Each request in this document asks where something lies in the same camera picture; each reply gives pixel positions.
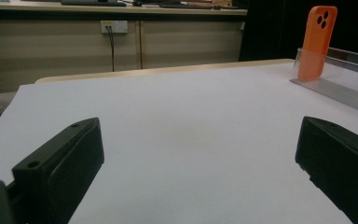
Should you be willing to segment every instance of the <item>white tabletop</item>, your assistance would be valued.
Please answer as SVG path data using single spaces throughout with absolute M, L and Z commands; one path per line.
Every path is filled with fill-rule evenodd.
M 21 86 L 0 118 L 0 179 L 98 117 L 105 164 L 71 223 L 351 223 L 295 153 L 304 116 L 358 133 L 358 110 L 291 83 L 292 66 Z

